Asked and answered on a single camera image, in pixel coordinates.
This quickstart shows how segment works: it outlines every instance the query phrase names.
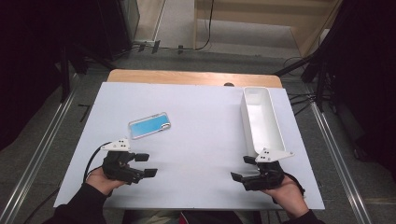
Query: cable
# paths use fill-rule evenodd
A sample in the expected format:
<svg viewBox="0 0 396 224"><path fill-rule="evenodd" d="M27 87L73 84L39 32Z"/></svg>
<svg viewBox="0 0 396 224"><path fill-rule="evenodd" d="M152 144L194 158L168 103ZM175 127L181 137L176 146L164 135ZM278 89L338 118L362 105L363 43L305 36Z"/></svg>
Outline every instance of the cable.
<svg viewBox="0 0 396 224"><path fill-rule="evenodd" d="M85 183L85 180L87 180L88 175L89 175L92 171L94 171L94 170L96 170L96 169L98 169L98 168L100 167L100 166L99 166L99 167L96 167L95 169L93 169L93 170L91 170L91 171L88 172L88 170L90 169L91 163L92 163L93 159L95 158L96 154L98 154L98 152L100 151L100 148L101 148L102 146L105 146L105 145L109 144L109 143L110 143L110 142L102 144L101 146L99 146L99 148L97 148L97 149L93 152L93 154L91 155L90 160L88 161L87 167L85 168L84 179L82 180L82 183Z"/></svg>
<svg viewBox="0 0 396 224"><path fill-rule="evenodd" d="M295 95L295 96L289 98L289 101L292 101L292 100L294 100L294 99L296 99L296 98L298 98L298 97L302 97L302 96L301 96L301 95Z"/></svg>
<svg viewBox="0 0 396 224"><path fill-rule="evenodd" d="M208 27L207 27L207 25L206 25L206 10L204 10L204 13L205 13L205 19L204 19L204 24L205 24L205 30L206 30L206 32L209 34L209 36L210 36L210 30L208 29ZM209 48L208 49L206 49L205 51L208 51L208 50L210 50L210 49L212 49L212 43L210 43L209 42Z"/></svg>
<svg viewBox="0 0 396 224"><path fill-rule="evenodd" d="M288 95L304 96L304 95L315 95L315 93L314 92L309 92L309 93L288 93Z"/></svg>
<svg viewBox="0 0 396 224"><path fill-rule="evenodd" d="M35 215L35 213L37 213L37 211L47 202L50 200L50 198L52 198L56 193L59 192L60 188L57 188L55 191L53 191L41 204L38 205L38 207L35 208L35 210L30 214L30 216L28 218L26 218L26 220L23 222L23 224L28 224L30 223L30 221L32 220L33 216Z"/></svg>
<svg viewBox="0 0 396 224"><path fill-rule="evenodd" d="M268 224L271 224L270 211L268 210L267 210L267 220L268 220Z"/></svg>
<svg viewBox="0 0 396 224"><path fill-rule="evenodd" d="M310 101L310 102L312 103L311 98L306 98L306 99L304 99L304 100L302 100L302 101L292 102L292 103L290 103L290 105L298 105L298 104L300 104L300 103L304 103L304 102L307 102L307 101Z"/></svg>
<svg viewBox="0 0 396 224"><path fill-rule="evenodd" d="M214 6L214 3L215 3L215 0L212 0L212 4L211 4L211 7L210 7L209 28L208 28L208 35L209 35L209 37L207 38L206 43L205 43L202 47L200 47L200 48L198 48L198 49L184 49L184 48L183 48L182 50L191 50L191 51L201 50L201 49L204 49L204 48L209 44L210 36L211 36L211 27L212 27L212 17L213 17L213 6ZM145 47L145 48L154 48L154 47L152 47L151 45L144 45L144 47ZM124 53L126 53L126 52L130 52L130 51L135 50L135 49L140 49L140 47L138 47L138 48L132 48L132 49L130 49L130 50L128 50L128 51L123 52L122 54L124 54ZM180 50L180 49L176 49L176 48L165 48L165 47L158 47L158 49Z"/></svg>
<svg viewBox="0 0 396 224"><path fill-rule="evenodd" d="M301 59L301 60L303 60L304 61L304 58L303 57L291 57L291 58L288 58L285 62L283 62L283 68L286 68L286 63L289 61L289 60L291 60L291 59ZM299 76L298 74L292 74L292 73L290 73L290 72L288 72L288 75L291 75L291 76Z"/></svg>
<svg viewBox="0 0 396 224"><path fill-rule="evenodd" d="M307 107L309 107L312 104L312 102L309 102L308 104L306 104L302 109L300 109L299 111L297 111L294 116L297 116L298 114L300 114L303 110L305 110Z"/></svg>
<svg viewBox="0 0 396 224"><path fill-rule="evenodd" d="M107 145L107 144L109 144L109 142L108 142L108 143L105 143L105 144L103 144L103 145L101 145L101 146L99 146L99 148L97 148L97 149L93 152L93 154L92 154L90 160L88 161L87 168L85 169L85 172L84 172L84 180L83 180L82 183L85 183L85 180L88 178L88 175L89 175L92 171L94 171L94 170L96 170L96 169L98 169L98 168L101 167L101 166L96 167L96 168L94 168L93 170L91 170L91 171L88 172L88 170L90 169L91 163L92 163L93 159L95 158L96 154L100 151L100 149L101 149L102 146ZM28 223L30 223L30 221L32 220L33 216L37 213L37 211L38 211L47 201L49 201L50 198L52 198L56 193L58 193L60 189L61 189L61 188L58 187L55 191L53 191L53 192L51 193L50 196L48 196L41 204L39 204L38 207L36 207L35 210L30 214L30 216L29 216L28 218L26 218L26 220L23 222L23 224L28 224Z"/></svg>
<svg viewBox="0 0 396 224"><path fill-rule="evenodd" d="M119 53L119 54L116 54L116 55L114 55L113 57L114 57L114 61L116 61L116 60L118 60L118 59L120 59L124 54L126 54L126 53L129 53L129 52L132 52L132 51L134 51L134 50L136 50L136 49L139 49L139 48L131 48L131 49L129 49L129 50L125 50L123 53Z"/></svg>
<svg viewBox="0 0 396 224"><path fill-rule="evenodd" d="M282 224L282 218L280 218L279 212L275 211L276 217L277 217L277 221L279 222L279 224Z"/></svg>

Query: human hand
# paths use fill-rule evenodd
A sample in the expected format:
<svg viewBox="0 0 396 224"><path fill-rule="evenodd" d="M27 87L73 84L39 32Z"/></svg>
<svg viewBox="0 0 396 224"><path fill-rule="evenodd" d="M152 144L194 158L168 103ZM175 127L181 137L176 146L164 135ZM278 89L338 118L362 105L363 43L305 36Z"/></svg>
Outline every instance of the human hand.
<svg viewBox="0 0 396 224"><path fill-rule="evenodd" d="M264 189L262 192L273 197L291 219L300 217L309 211L297 184L286 175L279 188Z"/></svg>
<svg viewBox="0 0 396 224"><path fill-rule="evenodd" d="M117 189L119 186L125 184L123 181L108 179L102 167L93 170L85 182L105 195L108 195L111 190Z"/></svg>

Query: white plastic container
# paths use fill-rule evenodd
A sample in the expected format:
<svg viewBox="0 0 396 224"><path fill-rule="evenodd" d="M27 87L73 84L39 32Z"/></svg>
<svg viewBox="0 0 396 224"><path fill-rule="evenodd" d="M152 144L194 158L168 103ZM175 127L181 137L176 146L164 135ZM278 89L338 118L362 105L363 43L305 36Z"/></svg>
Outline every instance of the white plastic container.
<svg viewBox="0 0 396 224"><path fill-rule="evenodd" d="M271 95L266 88L244 88L241 111L247 142L247 154L250 157L256 158L263 151L272 153L270 154L272 157L269 157L269 152L266 152L268 156L265 161L268 162L292 156L292 153L286 152Z"/></svg>

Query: smartphone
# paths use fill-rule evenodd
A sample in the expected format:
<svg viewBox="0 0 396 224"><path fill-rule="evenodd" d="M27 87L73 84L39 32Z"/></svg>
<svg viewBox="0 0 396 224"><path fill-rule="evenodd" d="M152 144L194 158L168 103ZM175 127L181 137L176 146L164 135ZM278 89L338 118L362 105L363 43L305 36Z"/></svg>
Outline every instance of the smartphone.
<svg viewBox="0 0 396 224"><path fill-rule="evenodd" d="M171 128L171 122L165 112L147 118L131 121L128 124L131 139L135 140L144 136L158 133Z"/></svg>

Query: white table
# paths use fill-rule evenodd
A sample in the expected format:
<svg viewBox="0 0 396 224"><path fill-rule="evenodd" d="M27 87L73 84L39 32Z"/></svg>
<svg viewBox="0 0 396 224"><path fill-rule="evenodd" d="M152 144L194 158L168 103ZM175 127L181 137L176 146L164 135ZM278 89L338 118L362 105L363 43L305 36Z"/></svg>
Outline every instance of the white table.
<svg viewBox="0 0 396 224"><path fill-rule="evenodd" d="M295 156L281 161L306 189L311 209L324 209L315 177L286 92L270 89L287 151ZM230 172L255 175L255 166L243 162L247 155L240 102L242 88L103 83L55 205L68 203L78 191L85 166L103 143L128 135L129 121L166 112L169 131L132 142L133 152L148 153L147 162L131 167L158 168L154 178L115 189L106 207L122 209L263 210L278 205L261 192L245 191ZM100 152L92 168L102 164Z"/></svg>

